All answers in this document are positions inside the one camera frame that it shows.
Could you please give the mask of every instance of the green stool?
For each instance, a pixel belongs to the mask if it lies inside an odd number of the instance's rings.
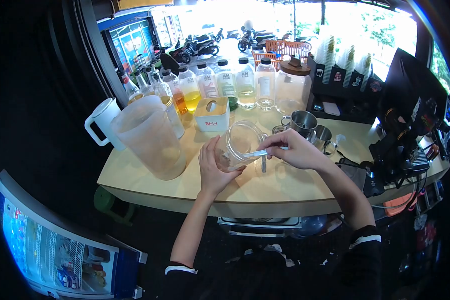
[[[125,213],[124,216],[121,216],[112,210],[114,204],[115,204],[114,209],[119,208],[121,211]],[[95,195],[93,196],[93,205],[98,211],[111,216],[115,220],[115,222],[127,226],[132,226],[130,219],[132,218],[133,212],[135,211],[136,207],[135,204],[126,203],[124,201],[121,201],[120,199],[116,199],[114,195],[109,193],[103,187],[99,186],[98,189],[95,191]]]

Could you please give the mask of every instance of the refrigerator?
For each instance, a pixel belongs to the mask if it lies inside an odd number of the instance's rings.
[[[0,172],[0,219],[15,263],[34,291],[56,299],[142,296],[137,272],[147,253],[61,218],[5,170]]]

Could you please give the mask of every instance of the white tissue box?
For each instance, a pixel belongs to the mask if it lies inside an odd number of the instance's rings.
[[[230,121],[228,97],[201,99],[195,110],[195,121],[201,132],[227,130]]]

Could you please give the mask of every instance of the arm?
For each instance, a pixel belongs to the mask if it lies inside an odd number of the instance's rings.
[[[267,149],[272,156],[283,159],[299,169],[315,170],[336,198],[350,226],[358,230],[367,225],[375,226],[372,207],[356,184],[327,156],[293,129],[271,135],[258,150]]]
[[[210,139],[200,149],[198,163],[200,164],[201,190],[180,228],[170,255],[171,262],[180,263],[190,268],[193,268],[193,261],[202,239],[205,220],[212,203],[228,183],[242,174],[245,169],[243,167],[230,173],[218,169],[215,162],[215,146],[219,138],[220,136],[217,135]]]

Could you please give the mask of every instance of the hand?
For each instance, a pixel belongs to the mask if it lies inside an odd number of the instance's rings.
[[[204,193],[212,200],[225,189],[232,180],[237,178],[245,170],[245,166],[238,170],[225,173],[218,169],[215,161],[215,146],[220,135],[215,136],[206,142],[200,149],[198,163],[200,165],[201,193]]]
[[[280,148],[283,146],[288,146],[288,150]],[[275,156],[304,170],[319,170],[330,162],[330,159],[294,129],[270,135],[260,144],[257,151],[264,149],[267,149],[268,159]]]

